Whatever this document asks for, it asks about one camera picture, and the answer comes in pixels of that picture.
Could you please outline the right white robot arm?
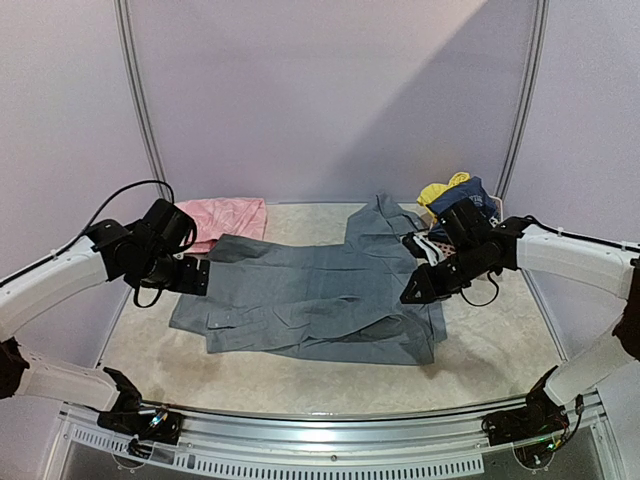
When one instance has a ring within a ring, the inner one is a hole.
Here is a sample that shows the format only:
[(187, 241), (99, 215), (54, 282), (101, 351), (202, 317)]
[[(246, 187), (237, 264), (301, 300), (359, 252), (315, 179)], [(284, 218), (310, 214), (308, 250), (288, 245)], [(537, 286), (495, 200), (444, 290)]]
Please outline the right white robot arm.
[(477, 277), (503, 269), (557, 275), (626, 302), (609, 330), (551, 372), (542, 387), (546, 398), (536, 398), (518, 412), (517, 427), (524, 435), (537, 436), (554, 422), (554, 404), (568, 404), (618, 368), (639, 359), (637, 247), (562, 233), (522, 217), (510, 217), (486, 231), (468, 232), (454, 220), (449, 223), (449, 238), (455, 253), (435, 265), (420, 265), (400, 296), (402, 303), (430, 304), (447, 299), (462, 293)]

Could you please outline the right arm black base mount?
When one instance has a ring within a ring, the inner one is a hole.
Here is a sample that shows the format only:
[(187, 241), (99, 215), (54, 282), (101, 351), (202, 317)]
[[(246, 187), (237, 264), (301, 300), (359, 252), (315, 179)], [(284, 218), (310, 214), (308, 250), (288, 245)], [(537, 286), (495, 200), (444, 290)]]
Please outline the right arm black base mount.
[(536, 470), (548, 466), (578, 431), (584, 413), (584, 398), (575, 399), (577, 420), (571, 427), (567, 410), (556, 405), (544, 392), (546, 382), (557, 369), (542, 376), (525, 397), (522, 407), (498, 410), (482, 418), (481, 429), (491, 446), (513, 444), (518, 463)]

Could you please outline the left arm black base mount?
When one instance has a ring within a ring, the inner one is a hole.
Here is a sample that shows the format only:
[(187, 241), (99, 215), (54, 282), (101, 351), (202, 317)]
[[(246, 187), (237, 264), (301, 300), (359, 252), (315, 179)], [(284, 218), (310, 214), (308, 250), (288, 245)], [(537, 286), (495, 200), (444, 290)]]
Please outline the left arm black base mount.
[(136, 436), (142, 441), (177, 445), (185, 417), (165, 407), (145, 407), (141, 393), (120, 371), (105, 367), (118, 396), (109, 411), (98, 415), (97, 425), (116, 433)]

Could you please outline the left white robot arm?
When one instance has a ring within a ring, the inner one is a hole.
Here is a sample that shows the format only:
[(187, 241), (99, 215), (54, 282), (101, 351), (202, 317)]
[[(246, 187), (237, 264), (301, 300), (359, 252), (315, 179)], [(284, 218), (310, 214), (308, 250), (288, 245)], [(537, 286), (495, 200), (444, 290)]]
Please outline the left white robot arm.
[(210, 264), (182, 253), (189, 233), (153, 231), (141, 221), (101, 221), (65, 252), (55, 252), (1, 283), (1, 396), (37, 396), (108, 411), (128, 434), (148, 426), (148, 412), (118, 371), (90, 369), (29, 350), (16, 333), (44, 312), (87, 289), (123, 279), (132, 289), (203, 296)]

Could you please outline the grey-blue button shirt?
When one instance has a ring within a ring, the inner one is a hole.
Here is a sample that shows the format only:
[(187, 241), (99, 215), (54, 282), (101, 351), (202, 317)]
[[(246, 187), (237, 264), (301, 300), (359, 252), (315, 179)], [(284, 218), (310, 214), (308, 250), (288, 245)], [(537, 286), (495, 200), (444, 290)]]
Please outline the grey-blue button shirt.
[(170, 327), (210, 353), (427, 365), (447, 337), (440, 304), (403, 304), (417, 262), (402, 238), (424, 228), (381, 193), (347, 220), (343, 243), (285, 246), (225, 235), (208, 253), (205, 296), (182, 296)]

